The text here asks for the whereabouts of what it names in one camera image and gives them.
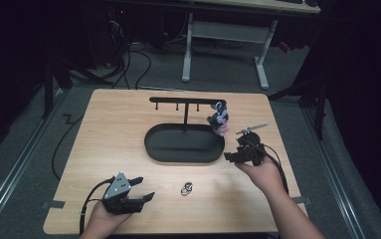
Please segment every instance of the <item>gray carpet floor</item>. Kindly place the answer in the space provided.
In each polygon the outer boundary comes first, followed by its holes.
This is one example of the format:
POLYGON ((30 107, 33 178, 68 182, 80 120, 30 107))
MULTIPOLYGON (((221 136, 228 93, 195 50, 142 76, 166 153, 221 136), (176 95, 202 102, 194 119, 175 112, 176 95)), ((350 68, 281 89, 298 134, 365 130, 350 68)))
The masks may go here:
MULTIPOLYGON (((138 82, 140 91, 159 88, 271 95, 291 85, 308 53, 308 48, 289 53, 270 48, 265 60, 270 89, 263 91, 260 88, 253 59, 240 54, 245 50, 252 52, 255 46, 236 48, 237 45, 230 47, 231 43, 226 44, 228 44, 226 47, 215 48, 206 45, 195 46, 189 83, 181 81, 184 53, 182 44, 168 45, 162 51, 141 44, 133 45, 132 50, 137 53, 130 53, 130 67, 126 74, 128 84, 134 88, 137 79, 150 64, 149 71, 138 82)), ((107 71, 109 70, 99 69, 95 73, 103 75, 107 71)), ((116 87, 126 89, 127 84, 122 79, 116 87)), ((26 169, 16 182, 15 189, 10 191, 8 201, 2 207, 0 238, 78 237, 78 235, 45 234, 43 225, 48 209, 43 207, 43 204, 53 199, 58 186, 58 180, 52 172, 51 161, 58 143, 71 126, 66 123, 68 118, 66 115, 71 116, 70 121, 81 117, 93 90, 98 88, 108 87, 98 86, 89 81, 74 80, 73 88, 61 93, 62 97, 57 104, 57 109, 36 143, 35 149, 31 152, 31 159, 26 169)), ((326 176, 326 167, 322 160, 323 152, 320 150, 320 146, 324 145, 352 203, 352 209, 358 217, 364 238, 381 238, 379 208, 351 162, 332 117, 331 107, 329 104, 326 106, 326 118, 323 124, 324 141, 318 141, 305 116, 314 109, 300 109, 296 100, 297 97, 285 97, 271 102, 271 105, 301 194, 311 201, 306 205, 309 217, 327 238, 352 238, 331 182, 326 176)), ((41 122, 43 105, 44 91, 40 90, 18 116, 10 128, 10 133, 1 144, 0 186, 41 122)), ((56 151, 55 169, 59 175, 63 172, 79 127, 80 124, 77 124, 69 131, 56 151)), ((230 235, 220 236, 221 238, 231 237, 230 235)), ((261 235, 240 235, 239 238, 254 238, 254 236, 262 238, 261 235)))

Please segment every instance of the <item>dark background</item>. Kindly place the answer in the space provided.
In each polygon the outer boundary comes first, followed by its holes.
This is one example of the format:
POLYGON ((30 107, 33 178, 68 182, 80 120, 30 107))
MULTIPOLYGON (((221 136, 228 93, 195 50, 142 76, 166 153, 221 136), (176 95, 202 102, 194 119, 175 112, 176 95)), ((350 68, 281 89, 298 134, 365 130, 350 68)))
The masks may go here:
MULTIPOLYGON (((274 44, 312 46, 294 84, 328 79, 327 97, 346 147, 381 208, 381 1, 321 1, 320 5, 323 15, 355 18, 344 27, 326 25, 318 35, 315 27, 305 30, 283 21, 274 44), (371 7, 357 14, 367 4, 371 7)), ((133 34, 158 47, 166 40, 163 31, 174 35, 182 26, 171 23, 182 22, 183 14, 130 13, 135 20, 133 34)), ((103 27, 91 26, 89 32, 88 26, 83 9, 72 3, 0 1, 0 142, 43 84, 49 49, 61 50, 65 58, 84 68, 111 62, 110 54, 95 55, 106 51, 97 51, 106 44, 95 44, 92 37, 103 35, 104 30, 98 32, 103 27)), ((299 92, 317 93, 317 85, 299 92)))

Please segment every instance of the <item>desk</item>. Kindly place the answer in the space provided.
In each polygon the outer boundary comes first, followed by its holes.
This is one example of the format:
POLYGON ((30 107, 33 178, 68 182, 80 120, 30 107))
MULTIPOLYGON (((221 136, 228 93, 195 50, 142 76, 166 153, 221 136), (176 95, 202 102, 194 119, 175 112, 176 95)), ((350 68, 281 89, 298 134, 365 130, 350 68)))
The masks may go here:
MULTIPOLYGON (((318 7, 309 7, 304 2, 302 4, 287 3, 276 0, 193 0, 192 2, 222 4, 236 7, 251 7, 276 11, 291 11, 298 13, 314 13, 320 12, 318 7)), ((241 26, 234 24, 223 24, 204 21, 193 21, 193 14, 190 13, 187 27, 187 46, 184 55, 183 64, 183 82, 190 81, 191 73, 191 43, 193 37, 211 38, 228 41, 240 41, 262 44, 262 49, 255 57, 255 66, 258 72, 261 88, 267 90, 269 88, 267 76, 264 69, 264 60, 268 52, 269 45, 274 36, 278 20, 273 20, 269 27, 253 27, 241 26)))
MULTIPOLYGON (((128 179, 144 178, 133 186, 130 198, 155 191, 141 213, 135 213, 117 234, 158 233, 237 233, 273 232, 277 226, 263 193, 233 163, 221 157, 209 164, 160 163, 150 158, 144 137, 153 126, 182 122, 184 106, 155 104, 150 97, 222 99, 227 101, 230 131, 225 135, 225 152, 238 146, 235 132, 265 121, 257 129, 264 144, 280 156, 289 194, 300 196, 286 149, 268 98, 260 94, 196 93, 96 90, 78 132, 54 200, 65 201, 64 208, 51 208, 44 224, 48 234, 79 233, 83 203, 92 188, 122 171, 128 179), (181 195, 184 183, 193 191, 181 195)), ((210 106, 189 109, 188 123, 205 123, 214 112, 210 106)), ((106 187, 94 194, 101 198, 106 187)), ((94 204, 89 204, 87 220, 94 204)), ((303 204, 299 205, 305 212, 303 204)))

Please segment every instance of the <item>desk leg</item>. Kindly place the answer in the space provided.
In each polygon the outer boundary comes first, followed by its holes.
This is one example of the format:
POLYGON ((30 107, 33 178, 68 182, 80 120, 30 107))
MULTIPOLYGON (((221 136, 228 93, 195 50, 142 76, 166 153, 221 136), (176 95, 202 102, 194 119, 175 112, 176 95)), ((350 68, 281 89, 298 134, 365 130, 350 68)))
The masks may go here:
POLYGON ((261 82, 261 88, 267 90, 269 88, 268 79, 265 74, 264 60, 268 52, 269 45, 271 44, 272 37, 274 36, 275 28, 277 27, 278 20, 274 20, 268 31, 267 39, 264 43, 262 53, 259 57, 255 57, 256 70, 258 70, 259 81, 261 82))
POLYGON ((191 38, 193 34, 193 13, 189 13, 189 23, 187 27, 187 47, 186 55, 184 56, 184 66, 183 66, 183 82, 190 81, 190 70, 191 70, 191 38))

